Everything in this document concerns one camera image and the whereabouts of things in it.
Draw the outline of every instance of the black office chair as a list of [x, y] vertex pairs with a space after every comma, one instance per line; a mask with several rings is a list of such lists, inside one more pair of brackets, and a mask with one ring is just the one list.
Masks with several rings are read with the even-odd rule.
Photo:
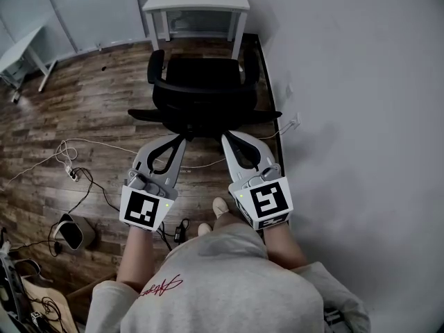
[[148, 82], [154, 84], [157, 110], [128, 110], [142, 121], [161, 122], [188, 140], [194, 137], [220, 139], [227, 130], [244, 124], [264, 123], [282, 115], [255, 110], [259, 64], [254, 51], [244, 51], [245, 82], [239, 63], [233, 59], [171, 59], [162, 79], [165, 52], [155, 51], [148, 64]]

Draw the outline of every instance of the white desk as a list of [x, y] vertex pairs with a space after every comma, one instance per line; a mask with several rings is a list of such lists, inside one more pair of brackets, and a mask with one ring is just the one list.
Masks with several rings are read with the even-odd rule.
[[52, 72], [54, 65], [56, 64], [56, 60], [51, 64], [51, 66], [46, 68], [45, 64], [36, 54], [34, 49], [31, 47], [31, 42], [40, 32], [42, 27], [36, 28], [33, 32], [29, 33], [27, 36], [23, 37], [20, 41], [15, 43], [11, 48], [9, 48], [0, 58], [0, 74], [5, 74], [8, 76], [8, 81], [10, 81], [16, 89], [20, 87], [23, 82], [23, 78], [21, 80], [17, 80], [8, 72], [8, 68], [13, 64], [17, 63], [20, 58], [27, 52], [28, 56], [34, 61], [34, 63], [39, 67], [39, 69], [44, 74], [44, 79], [42, 84], [40, 84], [39, 92], [43, 90], [46, 81], [48, 80], [49, 74]]
[[155, 30], [155, 24], [153, 19], [154, 12], [160, 12], [162, 14], [162, 23], [164, 25], [165, 40], [169, 41], [169, 27], [167, 21], [168, 10], [222, 10], [230, 11], [231, 22], [230, 29], [228, 31], [228, 40], [231, 42], [234, 33], [234, 24], [236, 22], [236, 16], [239, 13], [239, 22], [237, 24], [236, 38], [234, 39], [234, 47], [232, 53], [232, 59], [237, 59], [239, 56], [239, 50], [241, 48], [242, 35], [244, 34], [245, 23], [247, 20], [247, 14], [250, 10], [248, 0], [148, 0], [142, 10], [146, 14], [146, 21], [148, 23], [148, 29], [150, 32], [151, 42], [153, 43], [153, 49], [157, 51], [159, 49], [159, 43], [157, 41], [157, 33]]

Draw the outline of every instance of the forearm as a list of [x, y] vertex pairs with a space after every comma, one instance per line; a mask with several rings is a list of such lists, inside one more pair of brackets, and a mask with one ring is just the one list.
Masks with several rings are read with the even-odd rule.
[[268, 258], [285, 269], [308, 265], [307, 258], [296, 243], [286, 223], [264, 229]]
[[131, 227], [116, 281], [140, 292], [153, 275], [153, 233]]

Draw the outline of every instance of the red logo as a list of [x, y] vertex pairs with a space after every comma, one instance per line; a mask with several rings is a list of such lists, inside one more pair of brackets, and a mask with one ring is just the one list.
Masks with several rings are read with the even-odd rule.
[[160, 284], [160, 285], [153, 285], [149, 290], [146, 290], [142, 293], [140, 293], [139, 296], [145, 296], [145, 295], [149, 295], [150, 293], [154, 293], [154, 295], [159, 294], [159, 296], [162, 296], [164, 294], [165, 291], [168, 290], [172, 290], [175, 289], [176, 287], [178, 287], [180, 284], [183, 283], [183, 280], [178, 279], [179, 275], [176, 275], [170, 282], [166, 283], [165, 279], [164, 281]]

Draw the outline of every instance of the wooden floor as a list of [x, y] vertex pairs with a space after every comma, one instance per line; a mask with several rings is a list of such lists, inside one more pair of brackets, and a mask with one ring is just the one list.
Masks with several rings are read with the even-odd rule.
[[[202, 58], [229, 58], [232, 44], [223, 40], [177, 39], [161, 44], [166, 59], [172, 55]], [[119, 46], [82, 55], [56, 65], [43, 93], [37, 92], [42, 76], [27, 81], [17, 105], [10, 102], [10, 90], [0, 87], [0, 178], [2, 186], [20, 171], [53, 154], [58, 144], [68, 138], [85, 138], [138, 151], [146, 142], [170, 132], [157, 123], [136, 121], [128, 108], [155, 108], [152, 85], [146, 81], [146, 67], [151, 54], [147, 43]], [[259, 82], [258, 110], [270, 110], [264, 72]], [[272, 123], [243, 128], [256, 137], [275, 132]], [[266, 141], [276, 152], [274, 139]], [[78, 150], [73, 167], [88, 168], [94, 180], [105, 187], [110, 201], [119, 206], [121, 186], [134, 155], [117, 149], [70, 142]], [[188, 143], [183, 166], [195, 167], [223, 158], [219, 145], [211, 139]], [[191, 225], [188, 237], [195, 237], [202, 222], [212, 222], [212, 200], [224, 197], [234, 209], [228, 194], [231, 183], [225, 162], [202, 169], [182, 168], [176, 189], [180, 197], [165, 218], [166, 231], [173, 233], [183, 218]], [[0, 225], [8, 231], [14, 246], [45, 240], [51, 225], [70, 210], [89, 185], [81, 178], [73, 182], [55, 159], [29, 171], [0, 192]], [[84, 216], [96, 231], [96, 241], [88, 249], [72, 251], [66, 245], [56, 258], [48, 246], [24, 248], [20, 257], [35, 259], [53, 286], [63, 293], [72, 292], [99, 277], [116, 271], [121, 261], [128, 227], [107, 205], [98, 187], [73, 212]], [[168, 253], [155, 235], [157, 267]], [[72, 307], [74, 316], [84, 321], [88, 301]]]

